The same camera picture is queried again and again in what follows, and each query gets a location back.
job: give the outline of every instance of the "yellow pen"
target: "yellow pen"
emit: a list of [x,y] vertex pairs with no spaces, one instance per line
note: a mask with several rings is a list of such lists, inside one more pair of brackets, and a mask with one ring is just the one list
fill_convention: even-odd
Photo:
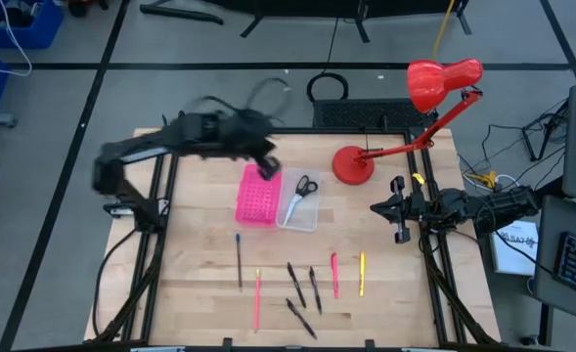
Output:
[[366,252],[359,254],[359,296],[364,296],[364,279],[366,276]]

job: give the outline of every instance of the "wooden tabletop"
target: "wooden tabletop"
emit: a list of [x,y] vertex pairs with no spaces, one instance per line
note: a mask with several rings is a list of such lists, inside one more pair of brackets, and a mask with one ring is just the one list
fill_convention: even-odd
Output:
[[[418,226],[409,222],[413,239],[395,244],[396,226],[369,210],[371,204],[390,197],[393,177],[409,179],[406,156],[375,159],[370,181],[347,186],[333,176],[331,160],[343,146],[363,146],[363,135],[277,135],[273,140],[277,145],[274,155],[284,167],[322,173],[318,229],[307,233],[242,226],[235,220],[235,208],[245,163],[201,161],[196,156],[180,159],[150,343],[219,345],[224,337],[232,337],[240,346],[364,346],[365,339],[374,339],[381,347],[437,346]],[[439,187],[462,189],[451,132],[439,131],[434,141],[431,160]],[[401,137],[382,135],[370,136],[369,142],[371,148],[403,144]],[[417,158],[422,170],[420,154]],[[148,160],[127,167],[127,178],[145,194],[153,166]],[[163,183],[166,172],[164,167]],[[130,218],[114,220],[108,250],[132,227]],[[469,222],[460,230],[474,236]],[[235,233],[242,235],[243,292],[238,290]],[[129,293],[139,237],[119,248],[104,271],[98,309],[101,330]],[[477,244],[452,234],[449,249],[462,302],[492,337],[500,339]],[[364,297],[359,296],[361,250],[367,254]],[[332,294],[333,252],[339,265],[339,299]],[[306,309],[286,269],[288,261],[303,289]],[[319,283],[322,315],[309,282],[310,266]],[[253,331],[256,268],[261,268],[262,278],[257,333]],[[448,337],[454,340],[450,308],[441,296]],[[286,298],[312,326],[317,340],[287,308]],[[139,336],[144,302],[138,312],[134,336]],[[86,338],[92,336],[88,322]]]

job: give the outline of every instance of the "gray floor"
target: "gray floor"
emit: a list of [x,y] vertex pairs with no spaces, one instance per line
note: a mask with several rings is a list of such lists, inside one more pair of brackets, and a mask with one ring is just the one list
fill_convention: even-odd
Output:
[[[224,26],[142,15],[131,1],[113,63],[323,62],[333,20],[264,20],[247,39],[239,33],[249,16],[216,8]],[[555,14],[576,56],[576,2],[552,0]],[[98,63],[117,12],[94,7],[88,18],[66,21],[53,47],[28,51],[36,63]],[[490,64],[566,64],[565,56],[537,0],[471,0],[466,11],[473,35],[464,35],[452,19],[438,59],[452,62],[476,57]],[[334,62],[408,62],[429,58],[442,16],[420,16],[365,23],[372,43],[363,44],[354,24],[339,22]],[[0,51],[18,63],[15,51]],[[406,97],[404,70],[334,70],[350,82],[351,98]],[[129,136],[136,127],[156,126],[173,117],[193,98],[212,94],[242,104],[259,80],[280,76],[294,99],[283,120],[308,126],[312,107],[304,96],[318,70],[110,70],[87,126],[49,247],[27,305],[14,348],[78,343],[85,331],[96,271],[103,257],[111,220],[103,200],[90,190],[91,162],[106,141]],[[70,140],[86,103],[96,71],[37,70],[28,78],[11,77],[0,111],[14,113],[19,125],[0,127],[0,336],[21,284],[26,263],[56,187]],[[480,142],[488,123],[523,125],[567,95],[574,75],[564,71],[486,71],[480,82],[485,97],[451,128],[458,151],[470,162],[482,158]],[[332,82],[320,82],[316,96],[340,94]],[[268,91],[256,108],[270,111],[284,94]],[[448,109],[453,94],[440,110]],[[533,136],[539,143],[540,134]],[[493,153],[515,141],[517,131],[496,130],[487,150]],[[548,153],[560,146],[549,145]],[[558,155],[527,173],[535,184]],[[499,173],[519,175],[530,165],[521,144],[492,160]],[[490,272],[489,256],[486,268]],[[503,341],[516,343],[537,332],[540,304],[528,297],[524,279],[488,276]],[[557,312],[554,346],[576,350],[576,318]]]

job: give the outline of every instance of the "pen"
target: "pen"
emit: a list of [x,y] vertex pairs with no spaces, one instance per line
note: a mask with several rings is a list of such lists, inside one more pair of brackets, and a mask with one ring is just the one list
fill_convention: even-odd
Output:
[[309,332],[309,334],[314,337],[315,339],[318,339],[318,336],[316,336],[316,333],[314,332],[313,329],[311,329],[311,327],[309,326],[309,324],[307,324],[307,321],[305,321],[305,318],[303,318],[300,313],[298,313],[298,311],[296,310],[296,307],[294,307],[294,305],[291,303],[291,301],[289,299],[286,298],[286,301],[288,302],[288,308],[289,310],[294,313],[294,315],[298,318],[298,320],[300,321],[300,323],[303,324],[303,326],[307,329],[307,332]]
[[337,281],[337,254],[331,255],[331,270],[333,272],[333,297],[339,298],[339,282]]
[[255,332],[259,330],[259,289],[261,288],[261,270],[257,268],[257,281],[255,283]]
[[242,292],[242,259],[240,254],[240,234],[236,234],[236,248],[238,250],[238,287]]
[[318,283],[316,282],[316,274],[314,273],[314,268],[309,267],[309,280],[311,280],[311,286],[314,287],[314,294],[316,294],[316,305],[318,306],[318,312],[323,314],[323,305],[320,302],[320,294],[318,293]]
[[291,264],[288,262],[288,272],[291,276],[291,280],[294,282],[294,286],[296,287],[296,292],[298,292],[298,298],[300,298],[300,303],[303,304],[304,308],[307,308],[307,304],[305,303],[305,297],[303,297],[303,292],[300,291],[300,285],[298,284],[298,280],[296,279],[296,275],[294,274],[294,270],[291,268]]
[[359,295],[364,296],[364,279],[366,274],[366,253],[362,250],[359,254]]

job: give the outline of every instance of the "pink pen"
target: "pink pen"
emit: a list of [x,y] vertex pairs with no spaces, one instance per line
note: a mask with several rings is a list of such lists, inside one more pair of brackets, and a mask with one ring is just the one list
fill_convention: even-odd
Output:
[[337,254],[331,255],[331,270],[333,271],[333,297],[339,298],[339,282],[337,281]]
[[257,268],[257,282],[255,283],[255,332],[259,330],[259,289],[261,288],[261,273]]

